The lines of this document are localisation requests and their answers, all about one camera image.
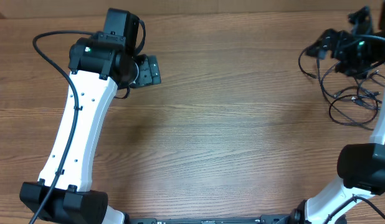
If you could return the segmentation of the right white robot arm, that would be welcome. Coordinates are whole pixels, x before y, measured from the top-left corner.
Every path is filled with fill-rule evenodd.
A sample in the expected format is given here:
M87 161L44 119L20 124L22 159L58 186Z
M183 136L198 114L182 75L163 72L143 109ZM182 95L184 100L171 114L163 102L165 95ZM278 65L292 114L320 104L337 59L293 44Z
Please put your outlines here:
M385 1L379 32L374 32L369 7L348 16L351 32L328 29L303 50L307 56L324 59L327 52L338 60L333 69L365 81L373 69L385 63ZM304 200L280 223L346 223L346 212L367 203L384 220L385 214L370 198L385 193L385 87L383 100L374 107L378 122L366 144L349 144L340 152L337 176L319 194Z

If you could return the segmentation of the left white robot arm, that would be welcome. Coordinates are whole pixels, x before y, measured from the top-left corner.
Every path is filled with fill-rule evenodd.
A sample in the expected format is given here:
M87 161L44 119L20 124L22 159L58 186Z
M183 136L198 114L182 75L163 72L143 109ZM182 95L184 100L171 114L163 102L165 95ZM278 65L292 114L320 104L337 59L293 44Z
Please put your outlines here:
M35 182L24 182L21 202L34 220L53 223L129 223L105 192L92 190L92 168L105 115L118 90L161 83L157 58L145 55L136 15L110 8L103 30L79 32L69 51L69 84L50 156Z

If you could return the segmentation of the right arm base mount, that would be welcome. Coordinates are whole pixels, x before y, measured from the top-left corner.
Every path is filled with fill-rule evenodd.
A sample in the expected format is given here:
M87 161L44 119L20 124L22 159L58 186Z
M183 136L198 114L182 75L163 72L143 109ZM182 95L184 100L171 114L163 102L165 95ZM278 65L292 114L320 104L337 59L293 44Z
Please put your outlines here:
M288 224L305 224L305 205L307 200L300 202L297 208L294 208L288 218Z

